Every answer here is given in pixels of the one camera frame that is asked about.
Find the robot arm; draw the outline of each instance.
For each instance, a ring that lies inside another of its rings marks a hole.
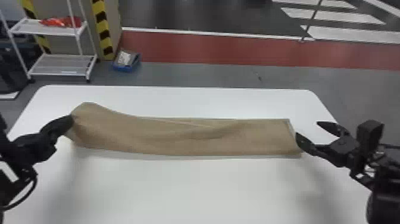
[[[38,133],[23,135],[10,142],[4,132],[7,126],[0,115],[0,161],[5,162],[18,177],[13,182],[0,170],[0,223],[4,211],[22,203],[35,189],[38,184],[38,174],[33,165],[46,161],[55,153],[57,139],[72,125],[71,116],[61,117],[45,125]],[[29,191],[10,204],[30,184]]]
[[[362,123],[356,138],[336,123],[317,124],[339,138],[329,145],[315,145],[296,133],[298,146],[336,167],[347,167],[351,178],[372,191],[367,204],[368,223],[400,223],[400,147],[379,143],[383,124],[374,120]]]

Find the cloth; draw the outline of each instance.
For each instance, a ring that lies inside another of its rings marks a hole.
[[[288,119],[137,117],[85,102],[66,136],[77,145],[157,155],[298,154]]]

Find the white table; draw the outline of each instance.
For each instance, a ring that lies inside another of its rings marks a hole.
[[[316,143],[334,140],[315,125],[335,120],[310,91],[132,86],[43,87],[9,137],[37,132],[85,101],[138,116],[289,118]],[[365,223],[369,192],[348,170],[306,154],[164,157],[77,148],[65,137],[57,148],[36,165],[36,190],[5,224]]]

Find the wire shelf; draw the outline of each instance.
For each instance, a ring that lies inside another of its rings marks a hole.
[[[54,27],[45,26],[39,23],[40,20],[32,20],[24,18],[14,25],[10,32],[13,34],[36,34],[36,35],[51,35],[51,36],[75,36],[74,28],[70,27]],[[76,28],[77,36],[80,36],[85,30],[88,23],[82,22],[80,27]]]
[[[96,55],[42,54],[29,70],[29,74],[86,76],[91,72],[96,59]]]

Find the red wall base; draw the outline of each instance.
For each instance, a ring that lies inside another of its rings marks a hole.
[[[124,31],[143,61],[400,70],[400,45]]]

